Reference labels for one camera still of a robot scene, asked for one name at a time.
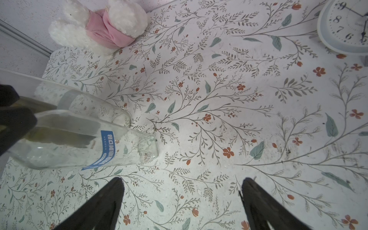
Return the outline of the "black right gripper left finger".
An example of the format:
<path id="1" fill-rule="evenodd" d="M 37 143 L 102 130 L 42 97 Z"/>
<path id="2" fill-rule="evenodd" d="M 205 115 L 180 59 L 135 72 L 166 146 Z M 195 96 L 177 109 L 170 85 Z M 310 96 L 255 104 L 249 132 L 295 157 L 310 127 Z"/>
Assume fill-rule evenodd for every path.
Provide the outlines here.
<path id="1" fill-rule="evenodd" d="M 119 218 L 125 188 L 120 177 L 113 178 L 56 230 L 114 230 Z"/>

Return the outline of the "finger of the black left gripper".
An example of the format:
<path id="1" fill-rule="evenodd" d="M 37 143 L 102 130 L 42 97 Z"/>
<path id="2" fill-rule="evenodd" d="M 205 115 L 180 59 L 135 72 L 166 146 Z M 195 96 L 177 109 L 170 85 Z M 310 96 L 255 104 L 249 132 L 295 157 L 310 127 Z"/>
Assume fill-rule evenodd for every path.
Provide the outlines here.
<path id="1" fill-rule="evenodd" d="M 37 124 L 26 107 L 1 107 L 1 155 L 23 138 Z"/>
<path id="2" fill-rule="evenodd" d="M 9 107 L 16 103 L 20 96 L 10 85 L 0 85 L 0 107 Z"/>

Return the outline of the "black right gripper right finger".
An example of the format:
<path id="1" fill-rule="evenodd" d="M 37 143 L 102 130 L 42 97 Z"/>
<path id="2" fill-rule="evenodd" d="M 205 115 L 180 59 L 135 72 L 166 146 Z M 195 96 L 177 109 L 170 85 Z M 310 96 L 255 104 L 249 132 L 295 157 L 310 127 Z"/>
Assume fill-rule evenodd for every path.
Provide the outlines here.
<path id="1" fill-rule="evenodd" d="M 252 230 L 310 230 L 252 178 L 244 179 L 239 194 Z"/>

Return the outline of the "clear plastic bottle blue label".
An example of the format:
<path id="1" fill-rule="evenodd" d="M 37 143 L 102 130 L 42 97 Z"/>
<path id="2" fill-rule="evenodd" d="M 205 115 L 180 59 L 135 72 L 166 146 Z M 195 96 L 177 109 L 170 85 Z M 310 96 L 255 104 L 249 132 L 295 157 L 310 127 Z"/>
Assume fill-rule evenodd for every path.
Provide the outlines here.
<path id="1" fill-rule="evenodd" d="M 8 150 L 37 170 L 148 163 L 159 156 L 154 135 L 68 110 L 35 115 L 36 126 Z"/>

